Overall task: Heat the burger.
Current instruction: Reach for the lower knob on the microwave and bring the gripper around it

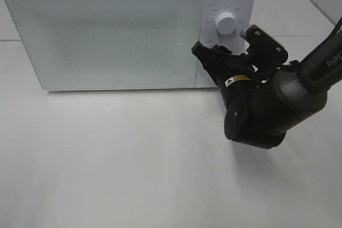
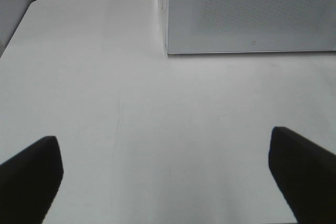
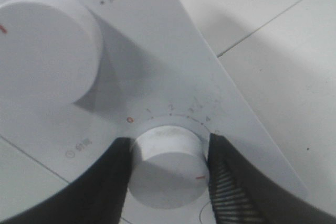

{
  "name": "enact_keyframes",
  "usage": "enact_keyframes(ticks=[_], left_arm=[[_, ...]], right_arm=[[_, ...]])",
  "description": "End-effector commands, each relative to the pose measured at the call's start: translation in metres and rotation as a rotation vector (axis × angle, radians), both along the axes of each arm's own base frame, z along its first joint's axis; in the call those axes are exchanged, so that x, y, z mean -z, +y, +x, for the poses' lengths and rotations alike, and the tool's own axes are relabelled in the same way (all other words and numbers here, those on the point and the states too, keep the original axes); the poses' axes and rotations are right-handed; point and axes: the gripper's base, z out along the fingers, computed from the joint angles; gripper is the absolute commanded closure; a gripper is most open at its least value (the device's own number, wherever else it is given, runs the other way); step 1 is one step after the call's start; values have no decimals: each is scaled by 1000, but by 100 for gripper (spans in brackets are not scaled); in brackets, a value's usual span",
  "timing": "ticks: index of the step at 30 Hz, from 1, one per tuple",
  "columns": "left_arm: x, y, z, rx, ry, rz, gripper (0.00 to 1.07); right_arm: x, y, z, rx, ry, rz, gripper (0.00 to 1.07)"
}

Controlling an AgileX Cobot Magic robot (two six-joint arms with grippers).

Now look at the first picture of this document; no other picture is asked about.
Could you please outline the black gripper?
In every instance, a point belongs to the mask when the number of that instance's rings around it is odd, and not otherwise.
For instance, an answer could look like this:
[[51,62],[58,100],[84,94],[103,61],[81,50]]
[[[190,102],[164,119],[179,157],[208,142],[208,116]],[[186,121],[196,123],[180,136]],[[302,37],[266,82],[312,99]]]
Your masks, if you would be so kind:
[[256,64],[249,54],[232,54],[223,45],[208,48],[197,41],[191,52],[213,79],[222,97],[249,96],[270,78],[270,64]]

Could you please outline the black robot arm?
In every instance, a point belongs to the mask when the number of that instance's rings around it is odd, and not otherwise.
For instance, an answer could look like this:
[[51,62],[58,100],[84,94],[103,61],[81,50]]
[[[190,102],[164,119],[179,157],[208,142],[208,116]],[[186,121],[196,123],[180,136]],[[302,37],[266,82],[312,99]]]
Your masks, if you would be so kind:
[[258,148],[278,146],[288,130],[322,110],[341,80],[341,22],[302,61],[256,25],[240,32],[248,43],[235,55],[226,47],[191,49],[220,89],[227,139]]

